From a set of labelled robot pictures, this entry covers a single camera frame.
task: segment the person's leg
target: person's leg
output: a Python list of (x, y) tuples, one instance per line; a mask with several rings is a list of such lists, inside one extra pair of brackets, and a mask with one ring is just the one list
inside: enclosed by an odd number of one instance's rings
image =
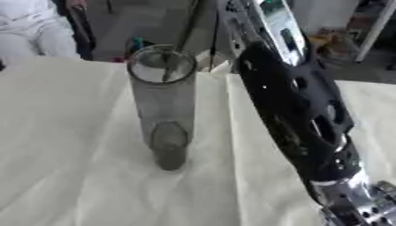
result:
[(37, 55), (37, 49), (25, 36), (0, 33), (0, 61), (4, 66), (17, 64)]
[(39, 28), (36, 44), (45, 56), (80, 58), (67, 21), (54, 19)]

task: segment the robotic arm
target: robotic arm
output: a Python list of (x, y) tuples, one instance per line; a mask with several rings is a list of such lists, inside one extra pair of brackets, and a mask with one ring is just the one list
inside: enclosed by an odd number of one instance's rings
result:
[(396, 187), (371, 184), (354, 122), (284, 0), (217, 0), (240, 76), (324, 225), (396, 224)]

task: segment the white tablecloth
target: white tablecloth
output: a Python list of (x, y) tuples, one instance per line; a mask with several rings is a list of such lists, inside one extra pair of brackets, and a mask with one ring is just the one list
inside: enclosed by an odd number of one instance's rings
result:
[[(396, 87), (340, 82), (373, 180), (396, 182)], [(0, 73), (0, 225), (320, 225), (236, 75), (197, 75), (178, 173), (142, 141), (123, 64), (37, 57)]]

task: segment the white pants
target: white pants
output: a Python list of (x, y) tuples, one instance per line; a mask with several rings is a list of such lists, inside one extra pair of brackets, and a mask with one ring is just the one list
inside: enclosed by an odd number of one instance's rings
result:
[(37, 55), (80, 58), (72, 34), (60, 17), (0, 31), (0, 61), (8, 66)]

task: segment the clear glass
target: clear glass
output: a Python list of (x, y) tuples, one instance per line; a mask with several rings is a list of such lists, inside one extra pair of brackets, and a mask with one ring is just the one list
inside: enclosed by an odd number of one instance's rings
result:
[(143, 138), (163, 170), (178, 170), (187, 160), (196, 67), (193, 56), (175, 52), (171, 45), (142, 49), (128, 63)]

